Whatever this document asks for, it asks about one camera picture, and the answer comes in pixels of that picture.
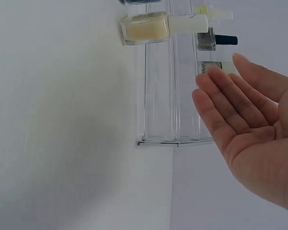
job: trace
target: hand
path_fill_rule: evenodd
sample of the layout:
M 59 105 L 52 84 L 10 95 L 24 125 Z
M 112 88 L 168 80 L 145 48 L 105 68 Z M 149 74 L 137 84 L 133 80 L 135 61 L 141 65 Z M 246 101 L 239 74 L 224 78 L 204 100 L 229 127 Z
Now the hand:
M 236 179 L 288 210 L 288 77 L 233 61 L 242 78 L 219 68 L 197 76 L 194 104 Z

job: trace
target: clear acrylic shelf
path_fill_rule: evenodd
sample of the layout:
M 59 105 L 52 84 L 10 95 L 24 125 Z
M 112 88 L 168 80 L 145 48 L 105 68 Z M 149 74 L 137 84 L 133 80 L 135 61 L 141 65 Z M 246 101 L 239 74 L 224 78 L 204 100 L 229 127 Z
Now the clear acrylic shelf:
M 146 12 L 193 14 L 205 0 L 163 0 Z M 145 45 L 145 76 L 139 76 L 137 145 L 196 145 L 213 142 L 192 101 L 200 61 L 214 53 L 196 48 L 196 34 L 175 34 L 167 42 Z

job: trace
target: white bottle cap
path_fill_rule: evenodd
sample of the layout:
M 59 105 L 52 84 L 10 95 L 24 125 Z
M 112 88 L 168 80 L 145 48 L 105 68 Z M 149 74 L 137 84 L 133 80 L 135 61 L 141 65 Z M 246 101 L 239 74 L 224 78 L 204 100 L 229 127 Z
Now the white bottle cap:
M 207 33 L 208 19 L 205 14 L 179 15 L 168 17 L 169 31 L 175 33 Z
M 214 17 L 220 20 L 232 20 L 233 13 L 232 11 L 223 11 L 218 9 L 213 9 Z

